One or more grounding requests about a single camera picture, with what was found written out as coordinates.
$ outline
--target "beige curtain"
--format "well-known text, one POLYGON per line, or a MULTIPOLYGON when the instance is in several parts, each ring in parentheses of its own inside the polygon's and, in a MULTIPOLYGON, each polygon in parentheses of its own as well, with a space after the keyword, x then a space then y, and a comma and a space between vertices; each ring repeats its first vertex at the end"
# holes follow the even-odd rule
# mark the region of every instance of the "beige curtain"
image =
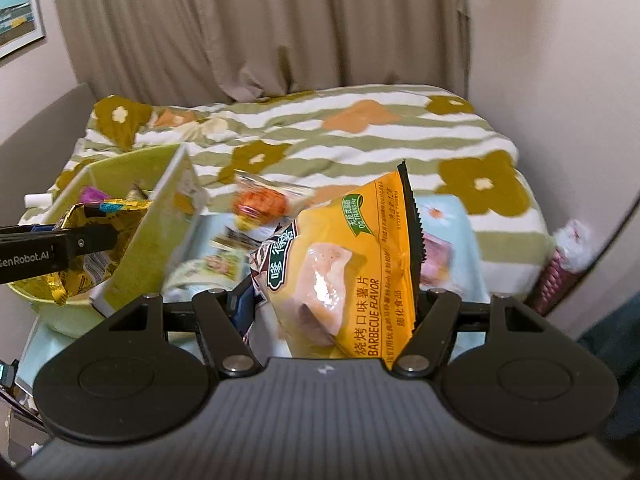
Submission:
POLYGON ((465 92, 459 0, 56 0, 80 81, 153 105, 421 83, 465 92))

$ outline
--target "silver bolt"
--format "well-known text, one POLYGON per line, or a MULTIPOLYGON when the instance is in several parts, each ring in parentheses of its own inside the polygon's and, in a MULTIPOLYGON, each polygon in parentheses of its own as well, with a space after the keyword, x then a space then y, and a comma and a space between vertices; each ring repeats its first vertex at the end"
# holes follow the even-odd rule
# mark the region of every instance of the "silver bolt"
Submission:
POLYGON ((223 359, 222 365, 230 372, 245 372, 254 367, 254 360, 248 355, 230 355, 223 359))
POLYGON ((404 355, 398 359, 398 366, 407 372, 421 372, 429 367, 429 360, 421 355, 404 355))

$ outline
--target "striped blanket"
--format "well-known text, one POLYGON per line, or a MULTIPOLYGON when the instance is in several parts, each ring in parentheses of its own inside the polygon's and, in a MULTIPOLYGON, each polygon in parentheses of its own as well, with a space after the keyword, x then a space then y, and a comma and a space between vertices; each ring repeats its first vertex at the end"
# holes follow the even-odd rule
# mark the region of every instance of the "striped blanket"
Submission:
MULTIPOLYGON (((326 200, 406 160, 416 195, 455 194, 465 204, 488 290, 525 296, 550 253, 538 204, 515 169, 515 145, 471 104, 431 86, 369 85, 188 109, 110 96, 95 105, 50 192, 87 162, 169 142, 186 143, 210 212, 228 210, 235 170, 313 187, 316 200, 326 200)), ((446 222, 446 212, 435 214, 446 222)))

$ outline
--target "barcode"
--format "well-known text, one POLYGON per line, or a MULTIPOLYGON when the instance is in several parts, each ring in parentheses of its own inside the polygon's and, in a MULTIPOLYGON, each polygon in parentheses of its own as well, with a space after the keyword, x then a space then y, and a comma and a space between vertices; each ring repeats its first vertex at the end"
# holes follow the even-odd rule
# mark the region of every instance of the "barcode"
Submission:
POLYGON ((111 263, 105 253, 90 253, 84 257, 84 270, 91 276, 94 286, 104 281, 104 273, 111 263))

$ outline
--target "painting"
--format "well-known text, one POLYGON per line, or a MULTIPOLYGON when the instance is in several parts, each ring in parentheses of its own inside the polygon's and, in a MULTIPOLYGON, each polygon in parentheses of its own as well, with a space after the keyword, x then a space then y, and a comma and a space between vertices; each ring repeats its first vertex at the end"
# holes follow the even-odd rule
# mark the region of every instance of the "painting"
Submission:
POLYGON ((38 0, 0 0, 0 59, 42 38, 38 0))

